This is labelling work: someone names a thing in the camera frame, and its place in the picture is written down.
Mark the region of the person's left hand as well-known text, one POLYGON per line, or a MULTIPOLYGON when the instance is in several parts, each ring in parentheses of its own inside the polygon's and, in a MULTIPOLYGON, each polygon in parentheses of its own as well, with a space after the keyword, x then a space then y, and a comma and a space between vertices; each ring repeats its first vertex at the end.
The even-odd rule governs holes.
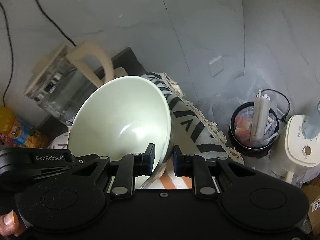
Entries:
POLYGON ((23 222, 18 220, 18 216, 12 210, 6 215, 1 215, 0 218, 0 234, 2 236, 19 236, 25 232, 27 228, 23 222))

